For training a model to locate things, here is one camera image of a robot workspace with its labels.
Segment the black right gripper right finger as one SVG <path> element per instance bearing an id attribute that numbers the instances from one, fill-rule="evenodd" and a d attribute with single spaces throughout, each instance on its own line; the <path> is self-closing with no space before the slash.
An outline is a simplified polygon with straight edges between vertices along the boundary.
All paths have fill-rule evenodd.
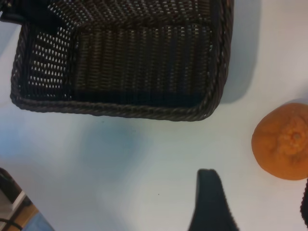
<path id="1" fill-rule="evenodd" d="M 300 206 L 300 213 L 305 225 L 308 226 L 308 181 L 306 182 L 306 187 Z"/>

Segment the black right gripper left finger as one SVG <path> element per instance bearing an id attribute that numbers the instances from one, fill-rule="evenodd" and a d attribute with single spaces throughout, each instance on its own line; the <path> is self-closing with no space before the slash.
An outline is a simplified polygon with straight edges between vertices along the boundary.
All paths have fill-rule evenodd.
<path id="1" fill-rule="evenodd" d="M 197 172 L 195 208 L 190 231 L 238 231 L 221 179 L 213 169 Z"/>

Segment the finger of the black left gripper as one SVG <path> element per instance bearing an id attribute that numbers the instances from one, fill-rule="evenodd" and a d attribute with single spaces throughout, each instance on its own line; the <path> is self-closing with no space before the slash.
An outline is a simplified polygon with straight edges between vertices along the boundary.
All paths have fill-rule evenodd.
<path id="1" fill-rule="evenodd" d="M 66 24 L 49 9 L 50 3 L 50 0 L 22 0 L 21 13 L 27 22 L 45 32 L 55 34 L 59 28 L 65 28 Z"/>
<path id="2" fill-rule="evenodd" d="M 0 16 L 1 22 L 23 24 L 26 19 L 20 11 L 3 11 Z"/>

